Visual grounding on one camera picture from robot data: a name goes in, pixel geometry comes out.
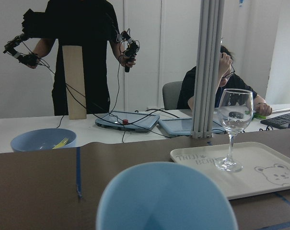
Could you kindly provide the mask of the light blue plastic cup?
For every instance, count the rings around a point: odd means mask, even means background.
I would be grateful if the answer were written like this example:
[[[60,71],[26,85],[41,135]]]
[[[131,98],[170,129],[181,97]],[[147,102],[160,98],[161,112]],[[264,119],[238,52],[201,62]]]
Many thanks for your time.
[[[105,188],[98,230],[236,230],[233,209],[203,173],[171,162],[120,172]]]

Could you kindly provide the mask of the blue bowl with fork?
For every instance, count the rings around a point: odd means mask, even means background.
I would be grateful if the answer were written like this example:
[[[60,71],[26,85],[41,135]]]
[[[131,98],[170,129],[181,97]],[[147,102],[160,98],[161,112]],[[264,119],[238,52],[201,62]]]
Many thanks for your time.
[[[67,138],[68,141],[63,148],[76,146],[77,135],[75,132],[62,128],[44,128],[16,136],[11,141],[11,148],[14,152],[50,150],[64,138]]]

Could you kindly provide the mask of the blue teach pendant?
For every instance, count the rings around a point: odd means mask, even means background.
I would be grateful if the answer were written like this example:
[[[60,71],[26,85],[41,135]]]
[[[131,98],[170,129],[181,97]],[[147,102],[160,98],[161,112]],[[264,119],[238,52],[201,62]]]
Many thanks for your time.
[[[95,124],[104,128],[144,133],[151,131],[159,119],[160,116],[156,114],[112,111],[99,115]]]
[[[174,138],[178,136],[190,136],[194,127],[192,118],[168,118],[159,119],[159,126],[167,133],[167,136]]]

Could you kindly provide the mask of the grey office chair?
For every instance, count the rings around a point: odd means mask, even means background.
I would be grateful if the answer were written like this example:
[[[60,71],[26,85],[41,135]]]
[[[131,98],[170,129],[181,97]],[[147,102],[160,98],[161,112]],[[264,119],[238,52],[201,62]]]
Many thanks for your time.
[[[174,81],[165,84],[162,88],[162,97],[165,110],[177,108],[182,81]]]

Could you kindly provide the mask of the yellow plastic fork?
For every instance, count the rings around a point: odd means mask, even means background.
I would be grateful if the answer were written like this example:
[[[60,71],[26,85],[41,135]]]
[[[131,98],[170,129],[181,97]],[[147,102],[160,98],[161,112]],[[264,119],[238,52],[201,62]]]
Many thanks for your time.
[[[62,141],[60,141],[57,145],[55,145],[53,147],[53,149],[58,149],[58,148],[65,146],[67,144],[68,140],[69,140],[68,138],[62,139]]]

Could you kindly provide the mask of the seated person in black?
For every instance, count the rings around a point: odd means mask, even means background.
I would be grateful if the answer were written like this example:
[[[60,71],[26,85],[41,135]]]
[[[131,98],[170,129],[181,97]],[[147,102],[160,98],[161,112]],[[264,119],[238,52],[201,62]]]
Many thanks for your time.
[[[268,105],[253,88],[247,85],[238,75],[232,66],[233,58],[231,52],[225,47],[220,47],[219,71],[217,79],[217,88],[215,90],[215,105],[218,107],[222,93],[225,89],[243,89],[253,93],[254,111],[261,116],[272,114],[272,107]],[[196,80],[196,67],[189,70],[183,79],[181,90],[177,102],[177,109],[193,110],[194,105],[194,89]]]

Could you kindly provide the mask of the clear wine glass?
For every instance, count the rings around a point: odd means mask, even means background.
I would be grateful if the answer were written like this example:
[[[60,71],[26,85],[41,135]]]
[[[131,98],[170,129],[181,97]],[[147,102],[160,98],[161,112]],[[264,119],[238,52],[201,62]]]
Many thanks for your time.
[[[253,92],[244,89],[225,89],[217,110],[218,120],[229,136],[229,151],[226,157],[215,159],[215,166],[228,172],[239,172],[243,166],[233,159],[233,142],[253,118]]]

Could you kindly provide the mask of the wooden plank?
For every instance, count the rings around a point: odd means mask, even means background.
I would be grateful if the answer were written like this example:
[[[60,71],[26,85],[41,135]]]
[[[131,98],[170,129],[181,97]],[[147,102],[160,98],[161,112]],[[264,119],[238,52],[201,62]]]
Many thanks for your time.
[[[86,119],[82,47],[63,46],[62,53],[69,119]]]

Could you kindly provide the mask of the standing person in black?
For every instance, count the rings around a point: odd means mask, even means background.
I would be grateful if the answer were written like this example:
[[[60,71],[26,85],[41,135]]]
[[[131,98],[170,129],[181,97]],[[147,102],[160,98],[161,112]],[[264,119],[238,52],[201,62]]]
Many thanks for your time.
[[[85,108],[89,114],[109,111],[106,49],[111,47],[119,65],[129,72],[135,64],[139,44],[120,31],[113,5],[106,0],[50,0],[44,12],[28,10],[22,33],[9,41],[4,51],[34,69],[58,42],[52,89],[55,115],[69,113],[65,80],[64,47],[81,49]]]

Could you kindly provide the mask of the cream bear tray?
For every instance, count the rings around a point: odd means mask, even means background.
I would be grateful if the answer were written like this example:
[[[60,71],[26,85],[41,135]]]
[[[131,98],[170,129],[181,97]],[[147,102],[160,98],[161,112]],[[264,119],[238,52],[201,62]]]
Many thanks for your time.
[[[258,142],[235,143],[233,157],[243,168],[239,172],[218,169],[214,160],[225,157],[228,144],[174,149],[174,162],[201,171],[231,199],[290,189],[290,158]]]

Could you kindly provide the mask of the black keyboard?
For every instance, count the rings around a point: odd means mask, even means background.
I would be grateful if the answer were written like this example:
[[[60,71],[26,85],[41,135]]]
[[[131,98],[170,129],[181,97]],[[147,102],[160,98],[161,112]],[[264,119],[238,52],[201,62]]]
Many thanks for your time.
[[[290,113],[261,120],[260,123],[277,129],[290,128]]]

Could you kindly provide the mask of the aluminium frame post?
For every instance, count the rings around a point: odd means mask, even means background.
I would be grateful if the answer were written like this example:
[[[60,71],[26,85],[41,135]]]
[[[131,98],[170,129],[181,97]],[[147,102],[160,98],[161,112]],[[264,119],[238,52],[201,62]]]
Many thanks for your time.
[[[197,139],[212,136],[223,12],[223,0],[201,1],[191,130]]]

